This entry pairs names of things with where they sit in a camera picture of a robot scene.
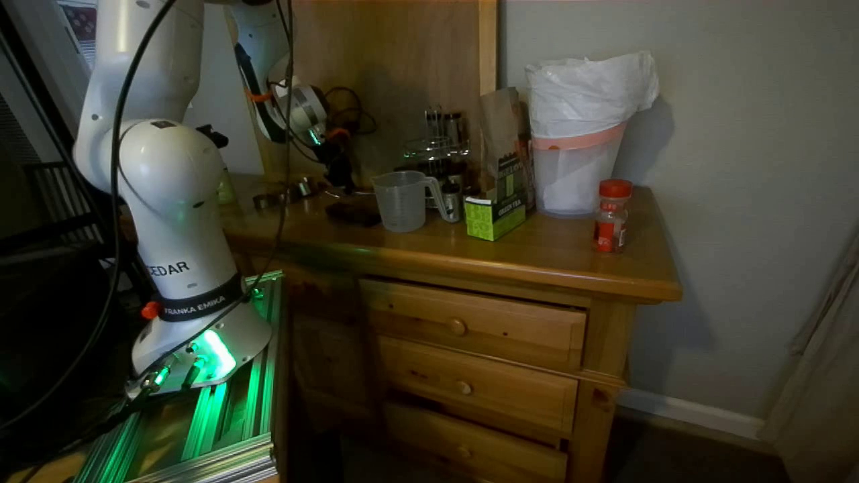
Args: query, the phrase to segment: baseboard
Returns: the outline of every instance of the baseboard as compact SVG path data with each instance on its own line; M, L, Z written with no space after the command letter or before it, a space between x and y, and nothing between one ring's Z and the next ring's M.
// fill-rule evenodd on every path
M619 396L619 408L635 411L644 419L665 419L709 433L723 433L727 437L739 437L747 443L763 443L760 429L763 419L747 415L747 414L732 414L712 406L697 406L691 399L673 399L641 390L625 390Z

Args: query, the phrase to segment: black cable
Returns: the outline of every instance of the black cable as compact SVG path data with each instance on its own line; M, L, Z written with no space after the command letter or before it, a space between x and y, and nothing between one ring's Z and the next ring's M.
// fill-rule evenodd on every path
M285 72L285 80L287 80L287 112L292 112L292 72L295 72L295 22L292 22L292 0L287 0L287 11L282 6L282 0L274 0L276 2L276 15L278 15L278 26L285 30L285 37L287 37L287 72ZM292 150L289 150L289 142L295 140L295 132L289 127L289 119L285 112L278 112L285 119L285 127L287 127L287 152L285 152L285 178L289 183L289 171L292 171ZM250 297L254 293L254 288L260 285L264 273L274 266L274 258L278 252L278 245L282 245L282 237L285 237L285 221L287 221L287 199L282 201L278 206L278 215L276 215L276 231L274 231L274 247L260 269L260 273L252 278L252 285L246 288L246 294Z
M295 136L292 148L295 148L295 152L301 152L301 159L319 164L319 159L315 156L315 148L309 142L301 142Z
M252 70L252 62L250 62L245 45L237 42L237 45L233 45L233 54L237 54L237 64L240 64L240 70L242 70L242 76L245 76L246 92L250 92L252 97L260 97L264 92L260 92L257 76L254 76L254 70ZM269 136L270 142L287 142L287 132L282 132L282 129L276 127L276 121L270 119L270 112L266 111L266 105L257 103L254 111L257 111L257 116L260 116L260 123L264 123L264 129L266 129L266 136Z
M108 319L109 319L109 308L116 304L116 293L117 293L117 281L120 281L120 258L124 258L124 250L120 250L120 213L117 213L117 148L120 148L120 119L124 119L124 111L125 111L125 100L128 100L128 88L132 88L132 80L138 76L138 66L139 66L139 60L151 42L151 37L156 34L159 23L164 22L164 15L168 14L168 9L174 6L174 0L166 0L159 11L159 15L154 19L154 23L148 26L148 31L143 34L138 52L134 52L134 60L128 64L128 72L124 78L124 85L120 85L120 95L117 95L117 105L116 105L116 119L112 119L112 136L109 136L109 215L112 215L112 247L116 247L116 260L112 260L112 269L109 269L109 285L108 285L108 294L104 294L104 304L101 304L101 311L99 311L99 323L96 328L91 329L91 336L87 337L87 344L80 345L80 351L74 355L74 360L68 366L68 371L34 399L30 403L22 414L15 414L13 419L3 421L0 433L5 433L7 427L19 423L22 419L26 419L32 411L37 411L49 396L53 396L53 392L74 374L74 367L83 363L83 358L91 351L91 345L99 340L99 336L104 333L108 328Z
M342 103L332 103L336 95L347 95L351 100L351 107L336 107ZM355 123L355 135L372 135L379 132L379 121L366 111L360 95L348 85L332 85L325 92L325 103L329 105L329 116L336 121L336 127L347 127L348 129L348 119Z

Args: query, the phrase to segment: red can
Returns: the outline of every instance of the red can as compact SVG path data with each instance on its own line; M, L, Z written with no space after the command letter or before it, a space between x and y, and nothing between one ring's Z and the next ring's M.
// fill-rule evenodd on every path
M625 245L625 217L634 186L629 179L599 183L594 245L599 252L618 252Z

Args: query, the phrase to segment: bottle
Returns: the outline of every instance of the bottle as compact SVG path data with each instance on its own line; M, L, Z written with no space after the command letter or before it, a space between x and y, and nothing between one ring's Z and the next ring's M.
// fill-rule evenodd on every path
M460 186L445 178L445 183L440 186L442 201L445 201L445 213L449 213L449 222L460 222L461 221L461 194Z
M625 221L634 186L629 179L599 183L594 245L599 252L618 252L625 245Z

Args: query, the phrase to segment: cup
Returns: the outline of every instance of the cup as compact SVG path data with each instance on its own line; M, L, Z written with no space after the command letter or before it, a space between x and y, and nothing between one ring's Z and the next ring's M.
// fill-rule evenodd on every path
M426 178L425 171L387 171L372 179L382 226L391 234L418 231L426 222L426 188L440 217L453 221L453 213L442 203L434 178Z

